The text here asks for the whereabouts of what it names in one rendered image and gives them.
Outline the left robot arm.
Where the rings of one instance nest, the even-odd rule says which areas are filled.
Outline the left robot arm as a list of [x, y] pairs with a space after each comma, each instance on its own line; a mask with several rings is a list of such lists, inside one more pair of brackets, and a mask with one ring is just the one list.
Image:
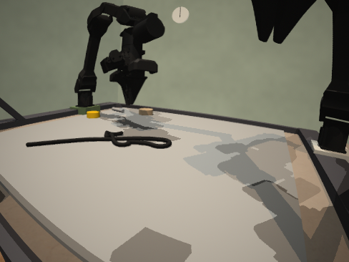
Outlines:
[[[109, 17], [107, 15], [102, 15], [102, 13], [108, 14]], [[146, 15], [145, 13], [146, 11], [144, 9], [127, 5], [116, 6], [115, 4], [107, 2], [102, 2], [99, 7], [92, 10], [87, 19], [89, 41], [84, 60], [84, 68], [79, 73], [74, 87], [74, 92], [78, 93], [78, 105], [76, 105], [76, 107], [94, 106], [92, 93], [95, 92], [97, 85], [97, 76], [94, 73], [94, 67], [99, 43], [101, 37], [107, 32], [108, 26], [113, 22], [113, 17], [118, 17], [117, 21], [121, 25], [133, 26], [121, 32], [120, 36], [123, 36], [122, 47], [129, 44], [142, 47], [142, 44], [163, 36], [165, 28], [162, 21], [158, 18], [158, 14], [151, 12]], [[115, 49], [112, 50], [109, 53], [109, 57], [103, 59], [100, 64], [104, 74], [114, 69], [121, 71], [119, 67], [122, 65], [128, 66], [128, 64], [130, 64], [129, 55], [125, 49], [123, 49], [122, 54]], [[87, 90], [79, 91], [80, 89]]]

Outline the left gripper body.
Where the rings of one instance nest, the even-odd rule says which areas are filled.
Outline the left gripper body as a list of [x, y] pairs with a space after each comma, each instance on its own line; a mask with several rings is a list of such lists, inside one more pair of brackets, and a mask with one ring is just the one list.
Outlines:
[[[153, 72], [149, 72], [150, 74], [157, 73], [157, 69], [158, 69], [157, 63], [155, 61], [142, 58], [142, 55], [145, 54], [145, 50], [142, 50], [141, 46], [134, 45], [134, 44], [124, 45], [122, 47], [122, 50], [120, 51], [121, 54], [123, 52], [123, 49], [125, 49], [125, 51], [127, 51], [129, 55], [130, 64], [128, 64], [128, 66], [122, 65], [121, 67], [119, 67], [119, 70], [122, 70], [122, 71], [115, 71], [111, 73], [109, 76], [110, 82], [115, 82], [117, 77], [118, 79], [123, 79], [122, 77], [124, 75], [144, 76], [145, 71], [147, 72], [153, 71]], [[141, 71], [138, 69], [140, 69]]]

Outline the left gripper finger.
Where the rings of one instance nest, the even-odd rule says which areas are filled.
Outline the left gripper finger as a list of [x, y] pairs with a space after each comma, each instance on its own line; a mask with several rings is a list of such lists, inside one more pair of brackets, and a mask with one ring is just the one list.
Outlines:
[[125, 103], [126, 103], [126, 105], [129, 105], [127, 83], [124, 81], [124, 79], [116, 79], [115, 82], [117, 82], [121, 85]]
[[127, 83], [129, 104], [133, 105], [147, 77], [136, 75], [124, 75], [122, 78]]

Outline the tan wooden disc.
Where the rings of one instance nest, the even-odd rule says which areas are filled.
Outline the tan wooden disc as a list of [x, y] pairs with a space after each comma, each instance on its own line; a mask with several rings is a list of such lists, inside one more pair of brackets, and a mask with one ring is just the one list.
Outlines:
[[141, 108], [139, 109], [139, 115], [153, 115], [153, 109]]

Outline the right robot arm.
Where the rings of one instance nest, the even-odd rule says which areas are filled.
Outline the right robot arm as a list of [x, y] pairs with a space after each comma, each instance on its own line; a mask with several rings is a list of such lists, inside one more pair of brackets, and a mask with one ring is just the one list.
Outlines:
[[349, 123], [349, 0], [325, 0], [333, 12], [332, 79], [320, 102], [320, 149], [346, 154]]

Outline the black knotted rope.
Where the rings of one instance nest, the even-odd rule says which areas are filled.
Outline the black knotted rope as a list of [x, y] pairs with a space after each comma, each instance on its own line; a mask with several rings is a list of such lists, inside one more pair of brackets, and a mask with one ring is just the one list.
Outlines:
[[[131, 136], [131, 137], [115, 137], [123, 135], [123, 132], [109, 132], [105, 131], [104, 137], [82, 137], [82, 138], [72, 138], [72, 139], [63, 139], [63, 140], [48, 140], [48, 141], [41, 141], [41, 142], [28, 142], [26, 143], [27, 147], [31, 146], [38, 146], [38, 145], [53, 145], [53, 144], [60, 144], [60, 143], [69, 143], [69, 142], [88, 142], [88, 141], [112, 141], [116, 146], [119, 147], [126, 147], [130, 146], [131, 144], [137, 144], [137, 145], [148, 145], [150, 147], [155, 148], [166, 148], [169, 147], [172, 144], [172, 141], [163, 138], [163, 137], [140, 137], [140, 136]], [[120, 140], [127, 140], [126, 142], [117, 142]], [[152, 141], [160, 141], [160, 142], [166, 142], [165, 144], [156, 144], [153, 142], [148, 141], [142, 141], [142, 140], [152, 140]]]

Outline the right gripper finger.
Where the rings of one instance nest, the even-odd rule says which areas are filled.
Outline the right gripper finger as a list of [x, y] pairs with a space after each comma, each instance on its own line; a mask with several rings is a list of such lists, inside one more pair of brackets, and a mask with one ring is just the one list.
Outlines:
[[278, 0], [273, 41], [282, 44], [304, 13], [317, 0]]
[[275, 24], [278, 0], [251, 0], [255, 14], [258, 39], [267, 42]]

